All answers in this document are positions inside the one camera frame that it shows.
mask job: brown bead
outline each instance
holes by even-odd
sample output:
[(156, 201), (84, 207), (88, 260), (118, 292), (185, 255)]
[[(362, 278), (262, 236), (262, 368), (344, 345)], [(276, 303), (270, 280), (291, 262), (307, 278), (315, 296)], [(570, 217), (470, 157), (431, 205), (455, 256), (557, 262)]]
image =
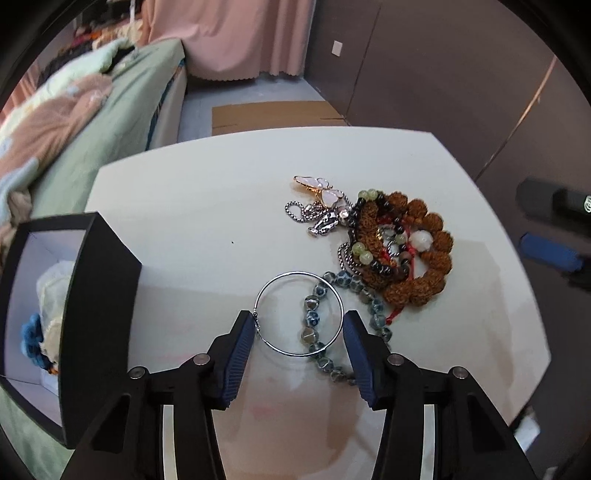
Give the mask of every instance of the brown bead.
[(386, 277), (372, 271), (369, 267), (361, 269), (361, 278), (365, 284), (374, 290), (381, 291), (392, 283), (392, 277)]
[(384, 300), (387, 301), (394, 310), (401, 310), (408, 303), (412, 289), (413, 286), (411, 281), (392, 283), (384, 290)]
[(388, 203), (400, 213), (406, 211), (408, 204), (408, 197), (402, 192), (393, 192), (386, 197)]
[(443, 229), (443, 218), (436, 213), (428, 213), (423, 219), (423, 228), (431, 233), (438, 232)]
[(361, 235), (359, 241), (363, 242), (365, 248), (367, 248), (376, 260), (379, 260), (379, 255), (384, 247), (384, 244), (375, 236), (375, 230), (373, 235)]
[(376, 216), (378, 214), (378, 206), (375, 202), (365, 202), (361, 213), (359, 214), (359, 229), (365, 232), (374, 232), (378, 227)]
[(414, 199), (408, 202), (408, 214), (411, 217), (422, 218), (427, 214), (427, 205), (421, 199)]
[(439, 270), (447, 275), (452, 270), (452, 259), (445, 252), (425, 252), (421, 254), (421, 259), (429, 265), (430, 268)]
[(453, 237), (449, 232), (441, 231), (433, 234), (433, 248), (440, 252), (449, 253), (452, 251)]
[(433, 296), (433, 291), (428, 280), (423, 277), (415, 278), (412, 282), (413, 288), (411, 290), (409, 301), (415, 307), (425, 305)]
[(429, 285), (431, 285), (433, 295), (441, 293), (445, 288), (445, 275), (439, 270), (433, 270), (430, 268), (425, 272), (423, 278), (429, 282)]

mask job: floor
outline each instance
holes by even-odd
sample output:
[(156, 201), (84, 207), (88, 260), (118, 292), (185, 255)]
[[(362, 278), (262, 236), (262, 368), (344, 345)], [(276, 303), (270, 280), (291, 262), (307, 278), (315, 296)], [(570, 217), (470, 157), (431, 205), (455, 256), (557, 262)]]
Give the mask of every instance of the floor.
[(178, 141), (211, 137), (212, 108), (238, 103), (324, 100), (307, 81), (299, 77), (261, 74), (254, 80), (219, 83), (190, 83), (183, 103)]

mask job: cardboard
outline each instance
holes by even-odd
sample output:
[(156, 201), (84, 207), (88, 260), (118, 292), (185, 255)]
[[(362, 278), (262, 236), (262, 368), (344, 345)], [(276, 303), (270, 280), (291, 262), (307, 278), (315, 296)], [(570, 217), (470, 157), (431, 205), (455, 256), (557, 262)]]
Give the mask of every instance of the cardboard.
[(212, 109), (212, 135), (335, 125), (346, 127), (347, 122), (325, 101), (242, 103)]

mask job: butterfly pendant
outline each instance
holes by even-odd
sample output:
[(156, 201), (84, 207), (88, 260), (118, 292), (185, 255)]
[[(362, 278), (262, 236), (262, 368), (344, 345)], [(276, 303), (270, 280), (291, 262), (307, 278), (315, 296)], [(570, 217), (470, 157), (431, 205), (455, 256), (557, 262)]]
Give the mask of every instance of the butterfly pendant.
[(322, 205), (326, 208), (334, 207), (344, 196), (343, 192), (334, 189), (326, 179), (295, 176), (294, 180), (318, 195)]

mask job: black box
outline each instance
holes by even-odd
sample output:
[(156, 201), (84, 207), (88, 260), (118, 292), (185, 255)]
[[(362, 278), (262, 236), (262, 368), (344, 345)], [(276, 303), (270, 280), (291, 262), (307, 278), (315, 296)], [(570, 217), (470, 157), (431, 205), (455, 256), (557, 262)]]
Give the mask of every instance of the black box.
[[(39, 312), (37, 278), (60, 260), (75, 265), (62, 320), (56, 395), (42, 384), (48, 374), (22, 354), (20, 329)], [(67, 448), (76, 447), (126, 375), (141, 268), (98, 213), (42, 218), (17, 229), (0, 279), (0, 382)]]

